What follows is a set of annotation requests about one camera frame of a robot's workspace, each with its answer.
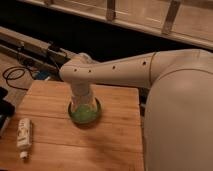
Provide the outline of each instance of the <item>black cable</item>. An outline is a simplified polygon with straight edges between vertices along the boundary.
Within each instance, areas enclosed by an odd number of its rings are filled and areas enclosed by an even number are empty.
[[[20,75],[16,76],[16,77],[10,77],[11,74],[13,74],[14,72],[17,72],[17,71],[22,71],[22,73]],[[32,70],[30,70],[29,68],[27,68],[25,66],[15,66],[15,67],[7,68],[3,72],[2,76],[6,80],[6,83],[7,83],[7,85],[9,87],[12,87],[12,88],[15,88],[15,89],[19,89],[19,90],[25,90],[25,91],[27,91],[28,90],[27,88],[17,87],[17,86],[11,85],[9,83],[10,80],[17,80],[17,79],[20,79],[21,77],[23,77],[25,75],[26,71],[28,71],[29,74],[30,74],[30,76],[32,77],[32,79],[34,79],[34,77],[32,75]]]
[[[17,54],[16,54],[16,58],[17,58],[17,61],[24,65],[24,61],[21,61],[21,58],[20,58],[20,52],[23,48],[18,48],[17,50]],[[21,71],[22,73],[19,75],[19,76],[16,76],[16,77],[10,77],[14,72],[17,72],[17,71]],[[19,89],[19,90],[28,90],[27,88],[22,88],[22,87],[17,87],[17,86],[14,86],[14,85],[11,85],[9,83],[10,80],[17,80],[17,79],[20,79],[21,77],[23,77],[26,73],[26,71],[29,72],[30,76],[32,77],[32,79],[34,79],[33,77],[33,72],[36,72],[34,70],[31,70],[27,65],[26,66],[14,66],[14,67],[10,67],[10,68],[7,68],[3,73],[2,73],[2,76],[3,78],[6,80],[6,83],[9,87],[12,87],[12,88],[15,88],[15,89]]]

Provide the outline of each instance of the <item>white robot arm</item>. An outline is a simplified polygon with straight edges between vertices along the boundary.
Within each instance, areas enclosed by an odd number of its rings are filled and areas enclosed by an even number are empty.
[[[150,88],[145,109],[147,171],[213,170],[213,54],[189,49],[62,66],[74,108],[91,103],[90,83]]]

